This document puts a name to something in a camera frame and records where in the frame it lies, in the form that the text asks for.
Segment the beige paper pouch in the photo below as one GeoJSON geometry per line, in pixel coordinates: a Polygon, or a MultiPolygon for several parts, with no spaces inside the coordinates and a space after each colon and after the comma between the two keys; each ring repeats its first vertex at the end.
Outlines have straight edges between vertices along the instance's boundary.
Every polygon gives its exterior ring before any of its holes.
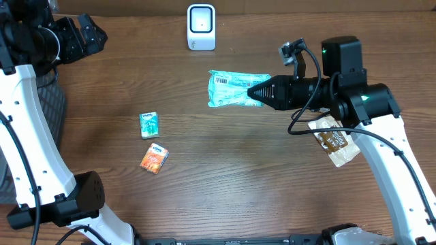
{"type": "MultiPolygon", "coordinates": [[[[308,122],[308,128],[312,130],[336,127],[342,127],[342,124],[330,115],[308,122]]],[[[352,137],[344,131],[321,132],[313,135],[336,167],[349,163],[360,154],[359,147],[355,145],[352,137]]]]}

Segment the orange tissue pack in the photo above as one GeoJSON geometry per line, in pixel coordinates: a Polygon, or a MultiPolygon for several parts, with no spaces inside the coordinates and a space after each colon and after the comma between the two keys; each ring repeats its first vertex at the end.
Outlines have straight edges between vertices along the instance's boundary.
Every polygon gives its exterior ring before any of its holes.
{"type": "Polygon", "coordinates": [[[168,155],[169,152],[166,148],[152,143],[142,159],[140,167],[148,172],[158,174],[168,155]]]}

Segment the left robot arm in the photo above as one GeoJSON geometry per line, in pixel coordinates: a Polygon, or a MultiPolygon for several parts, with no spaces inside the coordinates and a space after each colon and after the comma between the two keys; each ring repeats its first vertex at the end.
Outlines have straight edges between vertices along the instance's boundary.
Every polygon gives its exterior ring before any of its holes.
{"type": "Polygon", "coordinates": [[[95,244],[143,242],[106,205],[97,172],[69,170],[38,97],[39,77],[102,51],[107,39],[88,14],[54,19],[49,1],[1,2],[1,149],[16,190],[11,228],[54,223],[95,244]]]}

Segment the teal wipes pack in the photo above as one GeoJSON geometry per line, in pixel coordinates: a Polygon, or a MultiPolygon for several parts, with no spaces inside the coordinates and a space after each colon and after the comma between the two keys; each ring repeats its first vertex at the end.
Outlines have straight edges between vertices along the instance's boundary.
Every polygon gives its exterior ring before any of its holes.
{"type": "Polygon", "coordinates": [[[262,107],[263,103],[250,98],[248,89],[271,78],[267,73],[238,73],[209,70],[208,106],[219,108],[227,106],[262,107]]]}

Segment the blue white package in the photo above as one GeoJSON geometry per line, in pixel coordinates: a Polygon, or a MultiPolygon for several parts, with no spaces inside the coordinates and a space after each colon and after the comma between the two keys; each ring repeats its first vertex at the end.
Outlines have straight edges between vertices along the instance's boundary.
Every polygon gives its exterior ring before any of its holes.
{"type": "Polygon", "coordinates": [[[159,137],[159,119],[156,112],[140,114],[139,119],[142,139],[159,137]]]}

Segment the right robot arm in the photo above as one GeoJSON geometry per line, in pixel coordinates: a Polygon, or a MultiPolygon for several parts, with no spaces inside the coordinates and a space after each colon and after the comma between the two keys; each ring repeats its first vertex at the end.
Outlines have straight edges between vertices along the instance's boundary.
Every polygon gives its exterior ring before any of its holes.
{"type": "Polygon", "coordinates": [[[392,221],[391,238],[353,224],[327,228],[319,244],[434,244],[435,194],[411,150],[401,109],[385,84],[368,84],[362,46],[354,36],[322,42],[317,75],[307,78],[304,39],[279,48],[290,76],[279,75],[251,87],[247,94],[276,110],[326,108],[341,123],[364,155],[382,193],[392,221]]]}

